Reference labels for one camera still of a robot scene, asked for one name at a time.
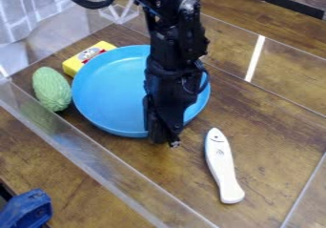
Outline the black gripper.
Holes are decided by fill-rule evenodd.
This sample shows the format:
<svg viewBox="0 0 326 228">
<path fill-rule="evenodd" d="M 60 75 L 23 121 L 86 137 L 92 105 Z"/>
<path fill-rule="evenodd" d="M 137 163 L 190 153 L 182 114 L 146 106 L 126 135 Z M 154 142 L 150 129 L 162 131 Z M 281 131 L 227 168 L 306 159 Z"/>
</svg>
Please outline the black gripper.
<svg viewBox="0 0 326 228">
<path fill-rule="evenodd" d="M 185 112 L 198 102 L 209 84 L 203 62 L 197 59 L 181 68 L 167 68 L 153 56 L 147 59 L 143 99 L 145 126 L 150 141 L 181 146 Z"/>
</svg>

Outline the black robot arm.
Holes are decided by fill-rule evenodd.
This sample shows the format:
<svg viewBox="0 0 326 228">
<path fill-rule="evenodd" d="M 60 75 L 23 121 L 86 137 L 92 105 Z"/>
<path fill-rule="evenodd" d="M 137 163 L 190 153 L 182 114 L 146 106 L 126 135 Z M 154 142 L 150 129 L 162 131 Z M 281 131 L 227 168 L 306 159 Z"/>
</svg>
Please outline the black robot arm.
<svg viewBox="0 0 326 228">
<path fill-rule="evenodd" d="M 181 145 L 183 116 L 209 84 L 201 57 L 209 39 L 201 20 L 201 0 L 135 0 L 143 6 L 150 31 L 143 99 L 150 141 Z"/>
</svg>

